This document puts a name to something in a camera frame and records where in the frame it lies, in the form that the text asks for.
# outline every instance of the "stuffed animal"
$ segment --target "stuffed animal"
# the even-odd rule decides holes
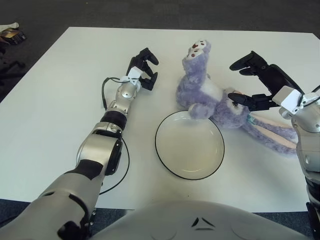
[[[211,44],[206,40],[196,42],[182,60],[185,75],[176,91],[176,101],[193,119],[210,118],[221,128],[242,128],[267,147],[284,155],[296,154],[297,135],[286,124],[277,123],[250,113],[246,106],[228,98],[233,88],[222,90],[207,73]]]

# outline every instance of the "white plate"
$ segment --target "white plate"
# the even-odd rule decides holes
[[[218,127],[209,119],[191,119],[188,111],[173,113],[160,123],[155,148],[170,172],[188,180],[212,175],[225,154]]]

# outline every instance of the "robot forearm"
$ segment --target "robot forearm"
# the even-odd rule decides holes
[[[149,57],[157,64],[147,48],[132,58],[128,76],[121,78],[129,81],[123,81],[115,101],[81,144],[76,168],[58,177],[21,215],[1,228],[0,239],[67,240],[87,236],[103,180],[114,174],[119,164],[130,105],[140,87],[151,90],[156,82],[157,73],[146,80],[141,78],[144,69],[137,67],[148,67]]]

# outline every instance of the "bunny ear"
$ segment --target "bunny ear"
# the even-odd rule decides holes
[[[256,138],[259,142],[266,145],[268,148],[287,156],[296,154],[296,144],[287,140],[273,131],[263,128],[259,125],[254,125],[247,122],[242,126],[250,135]]]
[[[294,128],[288,124],[275,122],[265,117],[250,113],[248,121],[254,125],[258,125],[264,129],[267,129],[277,135],[284,137],[285,139],[292,141],[297,139],[297,133]]]

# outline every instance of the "plate rim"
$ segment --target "plate rim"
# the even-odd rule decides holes
[[[225,145],[224,136],[222,135],[219,127],[218,127],[210,118],[207,118],[207,119],[216,126],[216,128],[218,129],[218,131],[219,131],[219,133],[220,133],[220,135],[221,135],[222,142],[223,142],[222,160],[221,160],[219,166],[216,168],[216,170],[214,170],[212,173],[210,173],[209,175],[207,175],[207,176],[205,176],[205,177],[201,177],[201,178],[187,178],[187,177],[180,176],[180,175],[174,173],[173,171],[171,171],[171,170],[165,165],[165,163],[162,161],[162,159],[161,159],[161,157],[160,157],[160,155],[159,155],[159,153],[158,153],[158,149],[157,149],[157,134],[158,134],[158,130],[159,130],[161,124],[162,124],[168,117],[170,117],[171,115],[177,114],[177,113],[181,113],[181,112],[188,112],[188,111],[187,111],[187,110],[181,110],[181,111],[176,111],[176,112],[173,112],[173,113],[169,114],[168,116],[166,116],[166,117],[160,122],[159,126],[157,127],[156,132],[155,132],[155,136],[154,136],[154,146],[155,146],[156,154],[157,154],[160,162],[163,164],[163,166],[164,166],[167,170],[169,170],[172,174],[174,174],[175,176],[177,176],[177,177],[179,177],[179,178],[181,178],[181,179],[190,180],[190,181],[197,181],[197,180],[206,179],[206,178],[210,177],[211,175],[213,175],[213,174],[220,168],[222,162],[224,161],[225,151],[226,151],[226,145]]]

